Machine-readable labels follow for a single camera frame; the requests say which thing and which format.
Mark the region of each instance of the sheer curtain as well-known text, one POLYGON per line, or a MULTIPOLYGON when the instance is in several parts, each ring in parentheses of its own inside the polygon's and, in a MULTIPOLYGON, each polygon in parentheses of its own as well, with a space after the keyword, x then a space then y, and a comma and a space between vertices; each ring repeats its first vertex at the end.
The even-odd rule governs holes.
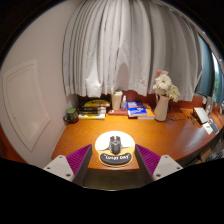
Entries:
POLYGON ((165 6, 151 0, 86 0, 65 33, 65 92, 100 97, 125 83, 124 90, 146 96, 154 93, 156 70, 166 70, 180 99, 191 101, 202 73, 201 52, 195 28, 165 6))

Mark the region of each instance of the yellow book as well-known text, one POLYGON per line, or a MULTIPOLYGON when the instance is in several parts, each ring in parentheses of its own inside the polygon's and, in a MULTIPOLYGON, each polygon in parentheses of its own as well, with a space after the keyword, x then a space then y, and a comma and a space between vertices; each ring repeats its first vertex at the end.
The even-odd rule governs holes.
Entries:
POLYGON ((89 119, 89 120, 96 120, 96 119, 105 119, 105 114, 79 114, 79 119, 89 119))
POLYGON ((152 111, 152 108, 149 106, 148 103, 143 103, 143 106, 145 107, 145 110, 147 111, 146 116, 140 116, 138 117, 139 120, 154 120, 155 114, 152 111))

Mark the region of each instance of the stack of books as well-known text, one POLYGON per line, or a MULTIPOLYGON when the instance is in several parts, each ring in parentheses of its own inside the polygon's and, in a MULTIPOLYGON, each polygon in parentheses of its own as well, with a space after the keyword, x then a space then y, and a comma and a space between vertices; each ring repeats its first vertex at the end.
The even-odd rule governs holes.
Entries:
POLYGON ((149 106, 148 103, 143 103, 143 106, 145 107, 145 110, 147 112, 146 116, 139 116, 139 120, 154 120, 155 119, 155 114, 152 111, 152 108, 149 106))
POLYGON ((105 119, 110 98, 90 98, 80 103, 79 119, 105 119))
POLYGON ((145 107, 143 106, 143 103, 141 100, 128 101, 127 110, 128 110, 129 117, 139 117, 139 116, 147 115, 147 111, 145 107))

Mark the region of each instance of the paper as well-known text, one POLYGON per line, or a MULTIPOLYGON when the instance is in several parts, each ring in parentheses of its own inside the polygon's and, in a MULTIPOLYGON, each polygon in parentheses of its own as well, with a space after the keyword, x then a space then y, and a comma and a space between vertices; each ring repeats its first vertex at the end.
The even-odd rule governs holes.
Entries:
POLYGON ((204 129, 207 131, 207 133, 210 135, 213 132, 212 127, 210 126, 210 124, 208 122, 203 124, 204 129))

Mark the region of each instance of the wooden desk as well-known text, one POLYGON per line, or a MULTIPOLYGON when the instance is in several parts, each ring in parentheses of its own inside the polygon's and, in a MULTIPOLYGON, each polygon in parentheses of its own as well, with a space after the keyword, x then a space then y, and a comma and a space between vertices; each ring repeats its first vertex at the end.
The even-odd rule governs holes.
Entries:
MULTIPOLYGON (((171 112, 163 122, 114 115, 106 115, 105 120, 79 120, 75 124, 66 126, 52 154, 52 159, 58 155, 67 156, 75 150, 92 144, 93 155, 88 169, 138 170, 135 156, 132 162, 124 167, 111 168, 102 165, 95 150, 97 138, 108 131, 122 131, 129 134, 136 144, 160 156, 167 154, 178 162, 200 151, 216 136, 214 132, 208 135, 198 122, 192 124, 191 119, 187 118, 192 113, 192 109, 172 109, 171 112)), ((223 116, 214 111, 211 113, 211 118, 221 130, 224 126, 223 116)))

